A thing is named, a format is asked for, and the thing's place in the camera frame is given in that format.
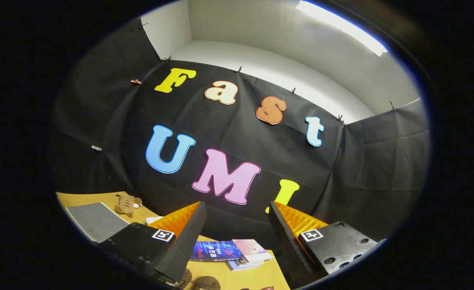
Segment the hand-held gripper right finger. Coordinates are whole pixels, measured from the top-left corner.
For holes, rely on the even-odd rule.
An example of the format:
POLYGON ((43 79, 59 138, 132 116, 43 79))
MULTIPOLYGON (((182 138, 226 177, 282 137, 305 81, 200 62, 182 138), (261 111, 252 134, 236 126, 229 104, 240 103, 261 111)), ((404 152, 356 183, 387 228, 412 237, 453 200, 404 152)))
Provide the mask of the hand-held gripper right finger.
POLYGON ((386 242, 377 242, 345 222, 328 224, 276 201, 270 202, 268 215, 277 236, 281 271, 294 290, 345 272, 386 242))

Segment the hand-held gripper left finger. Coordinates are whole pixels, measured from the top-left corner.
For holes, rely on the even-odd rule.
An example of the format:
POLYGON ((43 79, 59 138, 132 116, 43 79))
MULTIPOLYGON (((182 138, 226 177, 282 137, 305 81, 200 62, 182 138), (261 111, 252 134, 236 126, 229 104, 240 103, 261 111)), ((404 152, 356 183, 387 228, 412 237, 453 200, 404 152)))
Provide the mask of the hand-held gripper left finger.
POLYGON ((196 202, 149 225, 131 223, 99 247, 143 278, 179 282, 205 220, 206 205, 196 202))

